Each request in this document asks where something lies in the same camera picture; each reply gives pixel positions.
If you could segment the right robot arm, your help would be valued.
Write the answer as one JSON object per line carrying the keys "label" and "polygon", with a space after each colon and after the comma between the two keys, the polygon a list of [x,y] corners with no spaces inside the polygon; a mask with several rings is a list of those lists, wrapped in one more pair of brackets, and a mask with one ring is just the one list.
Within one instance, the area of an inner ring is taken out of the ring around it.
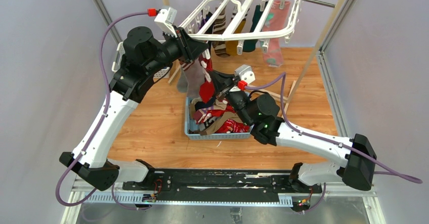
{"label": "right robot arm", "polygon": [[289,178],[294,191],[339,181],[356,190],[371,190],[377,155],[366,136],[357,133],[353,138],[337,137],[292,124],[277,115],[280,107],[271,95],[251,99],[239,75],[215,70],[209,75],[214,95],[225,99],[243,124],[252,127],[250,133],[259,143],[293,147],[328,160],[321,164],[296,163]]}

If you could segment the red white sock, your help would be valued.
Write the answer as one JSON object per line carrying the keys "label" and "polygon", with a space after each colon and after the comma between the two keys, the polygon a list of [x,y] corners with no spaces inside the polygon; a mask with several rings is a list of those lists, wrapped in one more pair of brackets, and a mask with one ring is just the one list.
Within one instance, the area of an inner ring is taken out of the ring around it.
{"label": "red white sock", "polygon": [[199,95],[202,102],[208,103],[215,94],[215,87],[210,76],[210,73],[213,71],[212,60],[205,58],[204,55],[200,55],[199,63],[203,68],[204,75],[204,83],[200,86]]}

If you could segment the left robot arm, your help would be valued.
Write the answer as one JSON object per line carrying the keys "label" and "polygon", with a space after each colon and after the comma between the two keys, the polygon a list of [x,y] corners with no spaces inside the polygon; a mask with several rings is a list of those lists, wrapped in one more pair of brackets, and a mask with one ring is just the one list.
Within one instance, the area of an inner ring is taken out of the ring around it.
{"label": "left robot arm", "polygon": [[148,27],[128,32],[120,68],[108,83],[108,99],[79,145],[60,156],[62,164],[99,191],[115,182],[136,182],[143,190],[155,185],[155,175],[142,160],[108,160],[107,155],[126,119],[154,85],[154,75],[176,60],[193,62],[208,49],[183,28],[175,27],[174,32],[176,36],[166,35],[165,42],[156,40]]}

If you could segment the grey sock orange cuff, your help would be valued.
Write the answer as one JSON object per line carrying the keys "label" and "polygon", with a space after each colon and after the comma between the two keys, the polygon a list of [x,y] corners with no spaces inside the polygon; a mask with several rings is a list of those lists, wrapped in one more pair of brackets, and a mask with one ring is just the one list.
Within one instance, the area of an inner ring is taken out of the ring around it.
{"label": "grey sock orange cuff", "polygon": [[188,83],[187,96],[192,99],[198,98],[200,87],[205,81],[203,67],[199,60],[189,64],[184,72]]}

